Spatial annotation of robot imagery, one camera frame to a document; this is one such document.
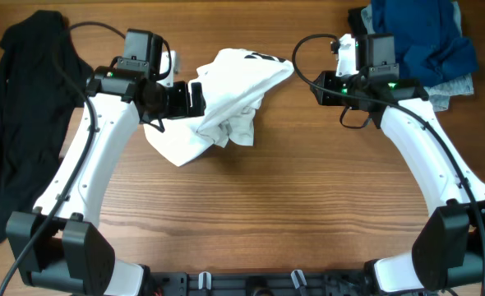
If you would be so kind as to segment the white t-shirt with black print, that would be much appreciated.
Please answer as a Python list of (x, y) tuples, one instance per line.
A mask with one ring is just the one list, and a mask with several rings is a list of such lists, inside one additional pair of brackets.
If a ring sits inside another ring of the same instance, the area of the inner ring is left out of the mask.
[(197, 68), (205, 114), (163, 121), (165, 132), (145, 125), (145, 138), (165, 159), (183, 166), (212, 145), (254, 144), (253, 119), (265, 93), (293, 74), (284, 58), (247, 49), (222, 49), (213, 62)]

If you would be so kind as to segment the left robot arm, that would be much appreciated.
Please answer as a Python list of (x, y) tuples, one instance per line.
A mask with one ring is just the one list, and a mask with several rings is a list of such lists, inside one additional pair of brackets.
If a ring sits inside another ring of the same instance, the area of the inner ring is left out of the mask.
[(119, 260), (99, 231), (104, 194), (139, 125), (164, 132), (165, 120), (200, 117), (206, 102), (200, 83), (173, 79), (166, 39), (131, 29), (123, 41), (123, 54), (76, 89), (83, 117), (51, 183), (31, 212), (15, 211), (7, 222), (9, 274), (28, 286), (74, 295), (161, 292), (149, 267)]

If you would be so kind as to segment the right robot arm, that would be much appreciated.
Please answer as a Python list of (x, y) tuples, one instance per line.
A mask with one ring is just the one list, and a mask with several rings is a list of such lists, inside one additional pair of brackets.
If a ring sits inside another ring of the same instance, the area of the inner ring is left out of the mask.
[(485, 183), (437, 121), (417, 79), (400, 77), (391, 35), (333, 37), (338, 65), (309, 86), (319, 104), (367, 113), (393, 142), (423, 194), (428, 220), (403, 254), (366, 265), (370, 294), (485, 287)]

